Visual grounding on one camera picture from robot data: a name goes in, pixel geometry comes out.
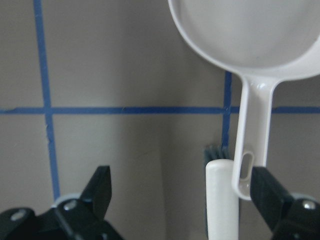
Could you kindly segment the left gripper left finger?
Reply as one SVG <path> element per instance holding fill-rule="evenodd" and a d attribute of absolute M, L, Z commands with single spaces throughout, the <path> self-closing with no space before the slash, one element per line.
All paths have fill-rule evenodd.
<path fill-rule="evenodd" d="M 112 198 L 111 170 L 98 166 L 79 197 L 61 201 L 54 214 L 68 240 L 122 240 L 105 220 Z"/>

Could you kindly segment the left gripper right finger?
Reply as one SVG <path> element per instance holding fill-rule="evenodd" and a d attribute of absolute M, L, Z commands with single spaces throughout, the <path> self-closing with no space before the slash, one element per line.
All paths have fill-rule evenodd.
<path fill-rule="evenodd" d="M 272 240 L 320 238 L 320 203 L 311 196 L 290 193 L 267 168 L 252 168 L 250 197 Z"/>

